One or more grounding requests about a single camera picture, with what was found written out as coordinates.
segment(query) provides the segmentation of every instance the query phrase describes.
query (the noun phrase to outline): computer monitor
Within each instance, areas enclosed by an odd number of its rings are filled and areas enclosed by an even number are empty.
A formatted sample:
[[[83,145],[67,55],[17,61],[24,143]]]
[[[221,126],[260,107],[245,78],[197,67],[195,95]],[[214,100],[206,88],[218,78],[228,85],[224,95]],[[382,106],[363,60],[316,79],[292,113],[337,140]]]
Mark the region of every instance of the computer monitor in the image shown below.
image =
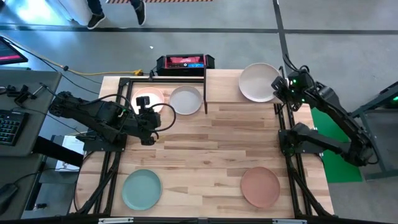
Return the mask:
[[[0,37],[0,65],[22,62],[27,62],[27,58]]]

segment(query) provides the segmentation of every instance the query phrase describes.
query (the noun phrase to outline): gray plate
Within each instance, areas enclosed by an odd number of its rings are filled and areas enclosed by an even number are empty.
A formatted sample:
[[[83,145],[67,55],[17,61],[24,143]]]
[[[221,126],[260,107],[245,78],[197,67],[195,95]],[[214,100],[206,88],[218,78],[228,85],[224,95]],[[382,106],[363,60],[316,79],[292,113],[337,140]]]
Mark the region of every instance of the gray plate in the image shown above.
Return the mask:
[[[202,96],[192,86],[180,86],[170,95],[170,105],[178,114],[190,115],[200,109]]]

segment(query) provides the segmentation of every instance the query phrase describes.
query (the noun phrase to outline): white plate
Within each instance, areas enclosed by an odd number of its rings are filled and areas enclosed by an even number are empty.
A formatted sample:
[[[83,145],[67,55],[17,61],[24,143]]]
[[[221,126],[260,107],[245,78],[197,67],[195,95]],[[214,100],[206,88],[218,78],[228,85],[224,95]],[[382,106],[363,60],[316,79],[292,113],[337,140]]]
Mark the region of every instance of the white plate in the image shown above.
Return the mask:
[[[243,70],[239,78],[239,89],[251,101],[267,102],[275,97],[271,84],[278,76],[279,71],[273,66],[254,63]]]
[[[190,115],[198,111],[201,106],[202,96],[192,86],[180,86],[170,95],[170,105],[175,112],[182,115]]]

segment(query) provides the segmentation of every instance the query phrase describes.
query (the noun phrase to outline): concrete floor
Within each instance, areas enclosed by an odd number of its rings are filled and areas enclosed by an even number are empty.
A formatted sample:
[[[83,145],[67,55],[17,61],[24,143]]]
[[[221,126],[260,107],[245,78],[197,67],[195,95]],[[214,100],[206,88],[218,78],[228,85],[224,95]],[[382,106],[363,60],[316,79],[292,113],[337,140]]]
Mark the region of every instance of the concrete floor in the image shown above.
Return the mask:
[[[165,30],[117,29],[114,32],[101,32],[100,29],[96,32],[62,30],[71,26],[79,28],[79,25],[66,21],[51,9],[47,17],[33,13],[37,8],[29,6],[27,2],[7,0],[7,8],[0,12],[0,32],[81,72],[140,68],[149,71],[155,66],[156,59],[165,54],[210,54],[216,59],[217,68],[244,68],[256,62],[278,67],[283,62],[281,49],[284,43],[282,41],[281,46],[280,36],[276,32],[281,26],[277,25],[272,0],[147,4],[145,28]],[[138,27],[129,5],[102,2],[108,19],[100,27]],[[333,35],[286,34],[285,44],[294,64],[308,65],[314,79],[332,87],[348,111],[356,109],[375,97],[381,89],[397,81],[398,32],[394,35],[368,34],[373,30],[398,30],[398,24],[394,22],[398,19],[397,1],[279,0],[279,4],[285,29],[301,29],[308,33],[335,31]],[[21,11],[25,14],[31,11],[30,15],[33,16],[20,15]],[[33,30],[13,30],[9,24],[29,25]],[[58,31],[35,30],[37,25],[52,25]],[[178,32],[174,28],[190,30]],[[198,32],[197,29],[202,28],[206,28],[206,32]],[[364,32],[342,35],[345,30]],[[42,62],[27,56],[29,63],[18,66],[49,70]],[[100,85],[71,73],[65,75],[92,91],[98,92],[100,89]],[[102,80],[102,77],[90,78]],[[97,97],[63,78],[58,91],[65,90],[88,100]],[[84,126],[74,121],[60,120],[85,130]],[[50,138],[53,134],[73,132],[47,118],[40,135]],[[67,199],[71,195],[70,186],[69,183],[44,187],[40,192],[40,202],[55,203],[48,189],[56,190],[59,195],[64,195],[59,197],[63,200],[57,200],[60,209],[25,212],[24,218],[65,214],[70,204]],[[398,220],[397,178],[329,184],[329,188],[335,213],[340,217],[392,223]]]

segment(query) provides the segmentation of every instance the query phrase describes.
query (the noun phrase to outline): wooden table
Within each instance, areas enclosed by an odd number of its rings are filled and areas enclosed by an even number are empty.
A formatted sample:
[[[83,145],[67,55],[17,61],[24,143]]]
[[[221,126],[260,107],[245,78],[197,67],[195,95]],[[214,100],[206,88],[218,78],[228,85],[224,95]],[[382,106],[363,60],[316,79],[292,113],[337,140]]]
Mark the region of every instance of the wooden table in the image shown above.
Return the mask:
[[[208,114],[205,114],[202,105],[193,115],[177,115],[175,125],[161,132],[160,141],[155,145],[141,146],[139,139],[128,137],[119,166],[112,216],[294,217],[285,158],[277,138],[278,117],[274,114],[272,103],[252,103],[243,97],[237,84],[241,71],[208,70]],[[104,77],[100,96],[116,93],[118,83],[119,77]],[[202,84],[189,85],[203,94]],[[171,92],[179,84],[136,83],[133,93],[147,86],[160,89],[168,103]],[[168,126],[172,112],[165,107],[160,114],[162,127]],[[308,106],[303,105],[294,116],[296,122],[313,126]],[[82,167],[76,191],[79,208],[98,185],[103,157],[103,152],[96,152]],[[304,154],[303,164],[308,188],[324,208],[333,213],[321,160]],[[282,187],[278,201],[268,209],[259,209],[247,203],[239,187],[244,172],[256,166],[272,170]],[[127,176],[138,169],[153,170],[163,184],[159,202],[146,211],[129,209],[121,196]],[[297,189],[300,208],[304,211],[302,193],[298,186]],[[107,193],[108,188],[104,191],[101,211]]]

